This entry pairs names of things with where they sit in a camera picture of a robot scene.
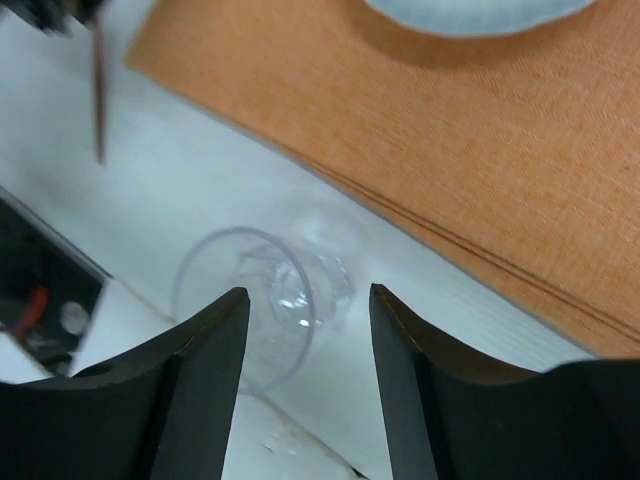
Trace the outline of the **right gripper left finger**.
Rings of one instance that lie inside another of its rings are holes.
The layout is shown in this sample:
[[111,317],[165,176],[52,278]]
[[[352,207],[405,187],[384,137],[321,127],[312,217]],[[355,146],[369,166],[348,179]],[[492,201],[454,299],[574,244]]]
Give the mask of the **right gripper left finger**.
[[1,387],[5,479],[218,479],[250,300],[190,319],[72,377]]

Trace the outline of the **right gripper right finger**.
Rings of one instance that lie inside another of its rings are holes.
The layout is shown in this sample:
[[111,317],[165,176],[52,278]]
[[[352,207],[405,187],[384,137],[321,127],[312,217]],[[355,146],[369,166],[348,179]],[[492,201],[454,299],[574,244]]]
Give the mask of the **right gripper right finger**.
[[638,477],[637,360],[538,373],[464,344],[383,285],[369,312],[394,478]]

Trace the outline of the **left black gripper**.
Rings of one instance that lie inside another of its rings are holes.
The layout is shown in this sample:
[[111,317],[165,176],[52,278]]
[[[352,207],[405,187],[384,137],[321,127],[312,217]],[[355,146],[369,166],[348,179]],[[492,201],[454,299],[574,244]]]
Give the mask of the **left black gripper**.
[[100,37],[99,14],[105,0],[1,0],[1,13],[11,12],[45,33],[69,34],[73,19]]

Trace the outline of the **clear plastic cup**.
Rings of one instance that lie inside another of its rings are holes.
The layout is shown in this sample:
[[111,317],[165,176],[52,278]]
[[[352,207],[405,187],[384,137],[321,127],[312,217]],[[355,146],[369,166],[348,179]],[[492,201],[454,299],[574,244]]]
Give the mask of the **clear plastic cup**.
[[266,393],[290,380],[344,324],[365,238],[353,215],[320,202],[287,206],[257,226],[212,230],[179,263],[171,317],[184,321],[225,291],[246,289],[251,306],[239,391]]

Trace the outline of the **orange cloth napkin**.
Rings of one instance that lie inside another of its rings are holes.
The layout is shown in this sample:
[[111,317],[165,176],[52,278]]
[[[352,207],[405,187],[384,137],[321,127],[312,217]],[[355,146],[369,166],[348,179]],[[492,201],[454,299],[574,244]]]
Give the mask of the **orange cloth napkin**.
[[159,1],[128,66],[606,357],[639,353],[639,5],[449,40],[362,1]]

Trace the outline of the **white paper plate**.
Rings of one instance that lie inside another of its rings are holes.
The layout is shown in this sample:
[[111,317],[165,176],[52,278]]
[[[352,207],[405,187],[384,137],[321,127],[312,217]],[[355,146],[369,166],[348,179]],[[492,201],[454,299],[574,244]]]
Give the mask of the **white paper plate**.
[[369,0],[406,28],[448,38],[520,33],[580,12],[592,0]]

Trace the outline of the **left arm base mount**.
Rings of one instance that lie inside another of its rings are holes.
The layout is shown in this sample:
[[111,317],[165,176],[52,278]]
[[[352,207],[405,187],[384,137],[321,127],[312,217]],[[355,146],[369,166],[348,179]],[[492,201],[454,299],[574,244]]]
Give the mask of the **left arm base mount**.
[[67,376],[110,275],[1,190],[1,332],[44,372]]

